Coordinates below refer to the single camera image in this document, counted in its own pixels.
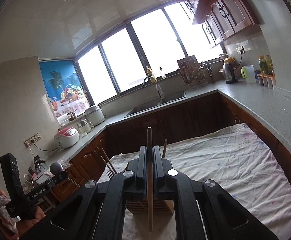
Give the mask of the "left hand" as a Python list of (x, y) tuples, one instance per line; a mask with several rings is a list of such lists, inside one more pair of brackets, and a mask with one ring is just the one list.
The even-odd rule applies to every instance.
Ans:
[(16, 236), (22, 236), (26, 231), (32, 228), (40, 220), (45, 217), (45, 213), (40, 207), (35, 210), (34, 219), (20, 219), (12, 218), (7, 209), (6, 205), (10, 202), (10, 198), (7, 197), (3, 190), (0, 190), (0, 219), (2, 224), (14, 233)]

